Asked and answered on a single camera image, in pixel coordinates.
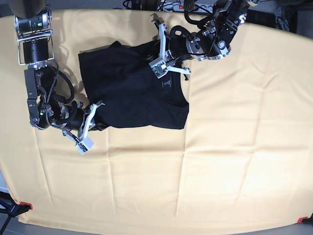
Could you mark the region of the robot arm image left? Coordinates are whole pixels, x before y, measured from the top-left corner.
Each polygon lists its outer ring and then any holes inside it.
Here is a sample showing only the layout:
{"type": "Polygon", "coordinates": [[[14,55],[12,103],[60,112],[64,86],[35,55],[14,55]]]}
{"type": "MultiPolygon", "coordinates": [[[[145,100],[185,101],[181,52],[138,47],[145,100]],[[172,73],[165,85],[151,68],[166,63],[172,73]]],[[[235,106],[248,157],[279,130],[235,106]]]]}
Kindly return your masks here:
{"type": "Polygon", "coordinates": [[[24,70],[30,124],[39,130],[53,127],[75,143],[84,154],[94,143],[88,132],[95,130],[96,110],[102,101],[83,108],[74,101],[74,87],[59,70],[52,39],[52,13],[45,0],[10,0],[17,35],[18,63],[24,70]]]}

